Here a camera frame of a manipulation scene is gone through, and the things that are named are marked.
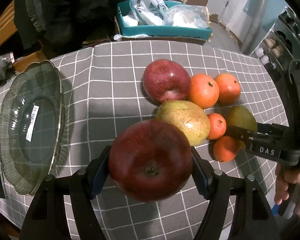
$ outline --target screw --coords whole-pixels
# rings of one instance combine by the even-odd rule
[[[250,180],[250,181],[254,181],[254,176],[251,175],[251,174],[249,174],[249,175],[247,176],[247,178],[248,178],[248,180]]]
[[[46,181],[52,180],[53,179],[53,175],[52,174],[48,174],[47,176],[45,176],[44,178]]]
[[[219,170],[219,169],[215,169],[213,172],[214,172],[214,174],[216,174],[218,176],[222,175],[222,173],[223,173],[223,171]]]
[[[78,175],[83,175],[86,173],[86,170],[85,169],[80,169],[77,171]]]

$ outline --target white bag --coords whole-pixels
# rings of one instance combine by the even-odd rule
[[[130,0],[130,8],[139,25],[163,25],[167,10],[163,0]]]

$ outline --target blue box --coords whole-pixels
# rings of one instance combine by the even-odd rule
[[[180,4],[175,1],[164,1],[168,8]],[[195,29],[176,26],[156,26],[156,25],[138,25],[134,27],[126,27],[124,25],[123,16],[131,11],[129,1],[123,1],[117,5],[117,13],[122,36],[134,36],[138,34],[146,34],[152,37],[180,37],[191,38],[207,41],[212,36],[212,28]]]

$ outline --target barcode sticker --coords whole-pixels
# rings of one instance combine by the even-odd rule
[[[34,122],[35,122],[35,119],[37,118],[38,110],[39,110],[39,106],[33,106],[32,113],[31,113],[30,125],[29,125],[27,135],[26,135],[26,140],[28,140],[29,142],[31,142],[32,132],[33,132],[33,128],[34,128]]]

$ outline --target apple stem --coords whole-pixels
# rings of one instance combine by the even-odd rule
[[[158,177],[159,167],[158,166],[147,167],[145,170],[145,175],[149,177]]]

